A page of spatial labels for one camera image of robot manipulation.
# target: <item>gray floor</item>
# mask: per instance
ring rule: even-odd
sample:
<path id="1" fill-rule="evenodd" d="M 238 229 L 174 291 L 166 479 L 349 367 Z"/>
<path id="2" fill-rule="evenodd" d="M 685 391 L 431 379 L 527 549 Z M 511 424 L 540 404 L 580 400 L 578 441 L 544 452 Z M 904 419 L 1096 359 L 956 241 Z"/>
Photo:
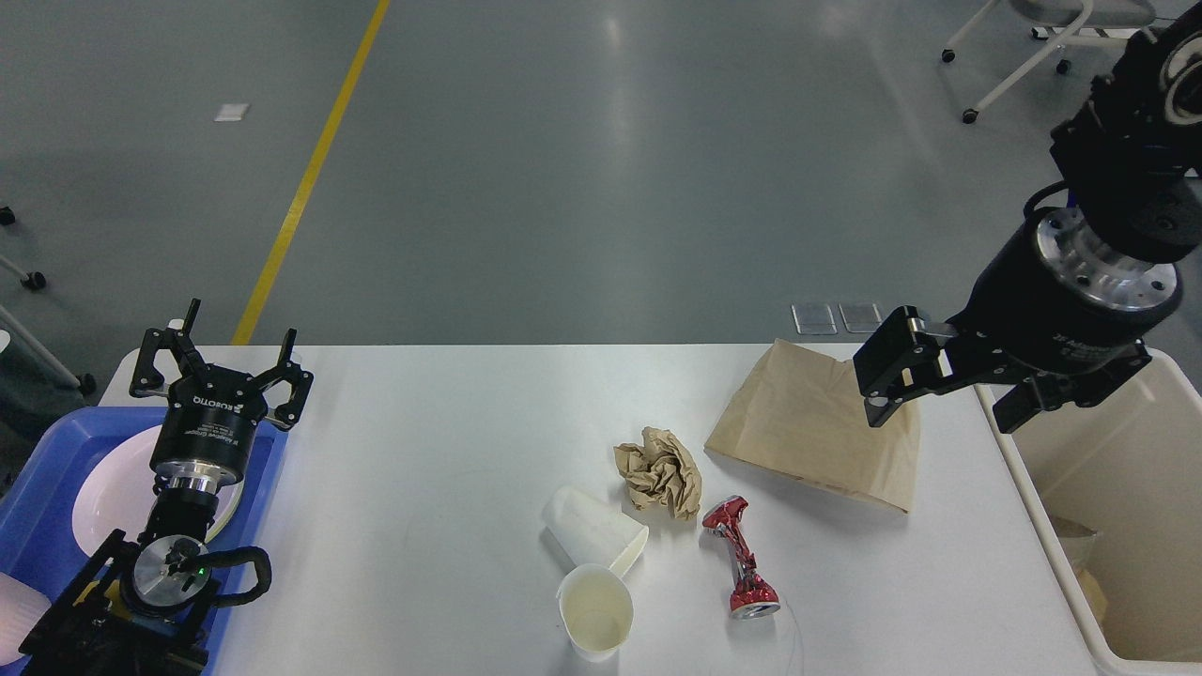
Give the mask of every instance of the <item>gray floor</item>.
<path id="1" fill-rule="evenodd" d="M 958 310 L 1119 52 L 1041 65 L 978 0 L 394 2 L 255 333 L 300 343 L 796 338 L 790 303 Z M 1188 2 L 1160 2 L 1176 16 Z M 233 334 L 370 0 L 8 2 L 0 303 L 105 386 L 204 300 Z M 214 124 L 224 102 L 245 121 Z M 1202 280 L 1149 336 L 1202 383 Z M 855 337 L 843 334 L 839 339 Z"/>

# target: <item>blue tray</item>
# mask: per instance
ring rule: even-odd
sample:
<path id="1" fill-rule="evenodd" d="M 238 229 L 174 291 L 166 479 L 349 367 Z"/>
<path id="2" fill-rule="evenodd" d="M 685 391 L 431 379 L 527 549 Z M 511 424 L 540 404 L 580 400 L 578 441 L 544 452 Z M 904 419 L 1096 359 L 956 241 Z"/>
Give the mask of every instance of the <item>blue tray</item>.
<path id="1" fill-rule="evenodd" d="M 42 437 L 25 469 L 8 494 L 0 500 L 0 573 L 46 594 L 52 601 L 88 562 L 71 533 L 71 511 L 84 479 L 101 458 L 121 441 L 162 423 L 166 408 L 84 408 L 64 416 Z M 209 544 L 214 551 L 231 550 L 254 544 L 262 522 L 267 498 L 275 487 L 287 434 L 261 425 L 246 468 L 242 502 L 233 518 Z M 137 533 L 126 533 L 133 541 Z M 243 569 L 215 571 L 224 593 L 240 591 Z M 204 647 L 213 657 L 233 609 L 209 612 L 204 628 L 209 631 Z M 29 658 L 0 666 L 0 676 L 16 676 Z"/>

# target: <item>yellow floor line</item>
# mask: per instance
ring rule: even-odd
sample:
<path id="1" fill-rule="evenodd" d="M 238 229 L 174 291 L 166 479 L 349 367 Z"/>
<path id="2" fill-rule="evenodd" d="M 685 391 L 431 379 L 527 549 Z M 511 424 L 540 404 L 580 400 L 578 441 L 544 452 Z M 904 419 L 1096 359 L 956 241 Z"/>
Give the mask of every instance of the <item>yellow floor line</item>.
<path id="1" fill-rule="evenodd" d="M 243 310 L 242 320 L 238 321 L 238 328 L 230 340 L 231 345 L 246 345 L 255 333 L 255 325 L 258 324 L 258 316 L 263 313 L 263 306 L 267 304 L 267 297 L 272 293 L 272 286 L 275 285 L 275 277 L 280 273 L 280 266 L 284 265 L 284 256 L 288 253 L 288 245 L 292 244 L 292 236 L 296 235 L 305 204 L 309 203 L 309 196 L 313 194 L 314 184 L 317 183 L 321 166 L 326 164 L 326 155 L 329 154 L 329 147 L 334 143 L 338 126 L 343 124 L 343 113 L 346 112 L 346 105 L 351 100 L 351 94 L 355 93 L 355 84 L 359 81 L 359 73 L 363 72 L 363 64 L 368 60 L 368 53 L 371 52 L 371 43 L 375 42 L 376 32 L 380 31 L 380 24 L 383 22 L 383 14 L 388 11 L 388 2 L 389 0 L 380 0 L 376 4 L 371 22 L 359 42 L 359 49 L 355 53 L 355 60 L 351 61 L 351 67 L 346 71 L 343 89 L 338 93 L 329 117 L 326 118 L 326 126 L 321 130 L 317 147 L 313 149 L 313 156 L 309 158 L 309 167 L 305 168 L 304 176 L 300 178 L 300 185 L 297 186 L 297 194 L 292 197 L 288 214 L 284 217 L 280 232 L 275 236 L 275 244 L 272 245 L 272 251 L 267 255 L 263 271 L 258 273 L 258 281 L 255 283 L 255 290 L 251 291 L 246 309 Z"/>

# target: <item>white paper cup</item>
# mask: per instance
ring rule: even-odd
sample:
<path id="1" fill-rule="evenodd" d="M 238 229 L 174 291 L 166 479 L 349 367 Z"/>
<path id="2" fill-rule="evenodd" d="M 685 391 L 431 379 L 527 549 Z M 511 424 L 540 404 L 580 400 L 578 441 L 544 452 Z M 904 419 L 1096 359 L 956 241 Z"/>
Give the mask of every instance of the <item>white paper cup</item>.
<path id="1" fill-rule="evenodd" d="M 630 635 L 635 605 L 621 577 L 594 563 L 567 574 L 555 593 L 559 616 L 576 653 L 601 662 L 618 651 Z"/>
<path id="2" fill-rule="evenodd" d="M 648 529 L 575 486 L 563 486 L 542 509 L 542 520 L 572 563 L 603 565 L 621 577 L 647 545 Z"/>
<path id="3" fill-rule="evenodd" d="M 0 666 L 24 657 L 17 648 L 49 607 L 46 594 L 0 573 Z"/>

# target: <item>white table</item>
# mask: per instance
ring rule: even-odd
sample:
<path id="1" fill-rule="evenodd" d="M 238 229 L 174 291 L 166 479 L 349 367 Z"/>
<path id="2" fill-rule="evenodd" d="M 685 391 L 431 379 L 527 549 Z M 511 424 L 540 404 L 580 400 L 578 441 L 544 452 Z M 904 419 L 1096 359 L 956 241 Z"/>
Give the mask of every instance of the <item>white table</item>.
<path id="1" fill-rule="evenodd" d="M 1096 674 L 971 389 L 917 403 L 909 516 L 703 451 L 766 349 L 298 348 L 316 383 L 257 535 L 274 585 L 232 611 L 216 674 Z M 201 352 L 258 372 L 278 348 Z M 125 393 L 132 364 L 102 405 L 162 404 Z M 647 425 L 692 450 L 703 510 L 748 498 L 780 612 L 728 619 L 725 544 L 625 504 L 612 446 Z M 570 564 L 540 521 L 566 482 L 651 528 L 630 640 L 599 665 L 560 627 Z"/>

